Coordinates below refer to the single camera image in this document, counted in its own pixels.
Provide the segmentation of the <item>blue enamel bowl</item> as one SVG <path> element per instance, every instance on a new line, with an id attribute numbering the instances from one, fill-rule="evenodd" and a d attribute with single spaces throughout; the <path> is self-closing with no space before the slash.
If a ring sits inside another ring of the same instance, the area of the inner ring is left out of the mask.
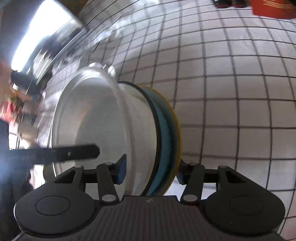
<path id="1" fill-rule="evenodd" d="M 132 127 L 135 167 L 132 195 L 158 195 L 165 181 L 171 155 L 169 125 L 161 108 L 149 95 L 149 89 L 119 82 L 128 104 Z"/>

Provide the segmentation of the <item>yellow rimmed plate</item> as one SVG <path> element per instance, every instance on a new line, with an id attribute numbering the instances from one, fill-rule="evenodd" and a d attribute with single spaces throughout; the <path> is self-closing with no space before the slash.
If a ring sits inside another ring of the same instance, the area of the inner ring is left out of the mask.
<path id="1" fill-rule="evenodd" d="M 162 150 L 158 172 L 149 188 L 148 196 L 161 196 L 170 188 L 181 160 L 181 131 L 178 119 L 167 99 L 156 90 L 143 87 L 152 100 L 161 127 Z"/>

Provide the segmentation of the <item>white paper bowl orange logo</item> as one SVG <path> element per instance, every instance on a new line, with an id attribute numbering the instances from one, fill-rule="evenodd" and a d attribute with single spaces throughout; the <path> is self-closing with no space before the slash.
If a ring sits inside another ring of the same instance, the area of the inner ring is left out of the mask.
<path id="1" fill-rule="evenodd" d="M 119 186 L 120 195 L 132 195 L 135 167 L 132 150 L 131 115 L 119 82 L 103 69 L 85 67 L 77 71 L 59 97 L 52 125 L 52 146 L 95 144 L 97 158 L 73 160 L 56 166 L 62 173 L 75 165 L 85 169 L 115 163 L 126 154 L 126 176 Z"/>

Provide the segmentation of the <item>stainless steel bowl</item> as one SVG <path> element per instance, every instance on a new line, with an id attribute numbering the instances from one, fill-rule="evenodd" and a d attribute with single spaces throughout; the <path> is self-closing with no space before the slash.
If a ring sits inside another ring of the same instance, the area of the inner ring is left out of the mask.
<path id="1" fill-rule="evenodd" d="M 113 65 L 107 65 L 107 64 L 101 64 L 101 63 L 98 63 L 98 62 L 92 62 L 88 66 L 103 69 L 111 77 L 114 77 L 114 78 L 116 77 L 116 70 L 115 70 L 115 67 Z"/>

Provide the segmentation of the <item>checkered white tablecloth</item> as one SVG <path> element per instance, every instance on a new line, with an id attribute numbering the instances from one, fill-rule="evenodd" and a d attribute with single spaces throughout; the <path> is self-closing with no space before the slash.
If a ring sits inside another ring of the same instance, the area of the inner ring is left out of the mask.
<path id="1" fill-rule="evenodd" d="M 78 69 L 111 65 L 174 107 L 182 158 L 227 165 L 278 196 L 295 240 L 295 20 L 211 1 L 88 1 L 88 32 L 54 65 L 47 100 Z"/>

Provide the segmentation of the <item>stainless steel appliance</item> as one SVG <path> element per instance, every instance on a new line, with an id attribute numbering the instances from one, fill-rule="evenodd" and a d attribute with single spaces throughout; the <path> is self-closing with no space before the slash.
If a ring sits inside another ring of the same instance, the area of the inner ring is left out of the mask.
<path id="1" fill-rule="evenodd" d="M 81 20 L 59 1 L 41 1 L 16 48 L 11 68 L 40 81 L 87 31 Z"/>

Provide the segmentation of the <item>red white robot toy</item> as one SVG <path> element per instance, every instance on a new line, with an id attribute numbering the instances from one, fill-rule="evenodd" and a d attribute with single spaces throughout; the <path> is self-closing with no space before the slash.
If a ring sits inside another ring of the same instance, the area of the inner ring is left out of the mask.
<path id="1" fill-rule="evenodd" d="M 212 0 L 215 7 L 224 9 L 231 6 L 236 8 L 246 8 L 249 6 L 250 1 L 247 0 Z"/>

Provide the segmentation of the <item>red juice carton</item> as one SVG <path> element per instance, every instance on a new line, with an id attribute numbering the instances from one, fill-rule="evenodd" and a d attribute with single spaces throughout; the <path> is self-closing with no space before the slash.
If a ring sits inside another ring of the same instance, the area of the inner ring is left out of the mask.
<path id="1" fill-rule="evenodd" d="M 295 19 L 295 1 L 251 0 L 254 15 L 276 19 Z"/>

